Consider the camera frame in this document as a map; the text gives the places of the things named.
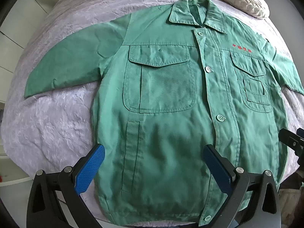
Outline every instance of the chest pocket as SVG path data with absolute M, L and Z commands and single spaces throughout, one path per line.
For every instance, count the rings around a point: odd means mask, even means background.
M 131 45 L 123 85 L 125 107 L 138 113 L 176 112 L 195 103 L 189 49 Z
M 244 104 L 256 112 L 271 112 L 272 106 L 264 62 L 235 52 L 230 52 L 230 55 Z

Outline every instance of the gray wall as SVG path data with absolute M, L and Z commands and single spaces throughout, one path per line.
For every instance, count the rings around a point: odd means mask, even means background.
M 282 35 L 304 85 L 304 19 L 290 0 L 265 0 L 270 19 Z

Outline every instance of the jacket collar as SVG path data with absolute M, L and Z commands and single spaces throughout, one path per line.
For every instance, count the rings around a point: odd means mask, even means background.
M 227 33 L 223 12 L 211 0 L 179 0 L 172 7 L 169 21 L 172 23 L 199 25 L 189 9 L 189 5 L 194 4 L 207 8 L 203 25 L 207 25 L 219 32 Z

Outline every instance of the shirt sleeve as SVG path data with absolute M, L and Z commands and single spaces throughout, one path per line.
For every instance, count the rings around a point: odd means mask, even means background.
M 290 58 L 280 54 L 266 39 L 263 39 L 262 53 L 280 86 L 286 85 L 289 89 L 304 94 L 297 68 Z
M 89 26 L 57 43 L 30 73 L 24 97 L 100 80 L 124 41 L 130 18 Z

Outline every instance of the jacket's right sleeve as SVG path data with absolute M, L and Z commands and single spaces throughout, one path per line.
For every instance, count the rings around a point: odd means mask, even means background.
M 30 73 L 24 97 L 100 80 L 124 41 L 130 18 L 95 24 L 60 41 Z

